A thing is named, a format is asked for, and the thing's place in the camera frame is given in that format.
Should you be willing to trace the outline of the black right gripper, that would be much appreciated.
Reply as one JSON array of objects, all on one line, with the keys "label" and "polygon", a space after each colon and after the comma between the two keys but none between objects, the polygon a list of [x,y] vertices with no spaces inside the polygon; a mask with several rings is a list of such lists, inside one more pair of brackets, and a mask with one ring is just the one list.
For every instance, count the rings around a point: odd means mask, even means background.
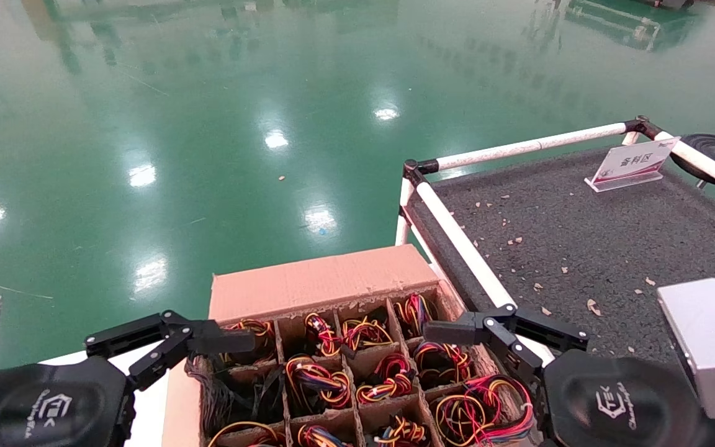
[{"label": "black right gripper", "polygon": [[[544,368],[520,336],[564,354]],[[455,322],[431,320],[423,337],[482,345],[525,387],[542,385],[538,429],[558,446],[689,446],[706,418],[677,368],[585,353],[588,335],[578,327],[511,304],[463,312]]]}]

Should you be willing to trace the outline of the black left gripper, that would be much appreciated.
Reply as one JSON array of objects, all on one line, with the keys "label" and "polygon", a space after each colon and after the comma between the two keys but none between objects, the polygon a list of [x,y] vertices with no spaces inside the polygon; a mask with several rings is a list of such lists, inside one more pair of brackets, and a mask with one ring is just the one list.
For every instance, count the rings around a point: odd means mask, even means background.
[{"label": "black left gripper", "polygon": [[[103,359],[153,343],[128,378]],[[0,446],[122,446],[136,416],[134,390],[150,388],[194,353],[249,353],[256,336],[165,310],[89,335],[84,345],[91,358],[79,363],[0,370]]]}]

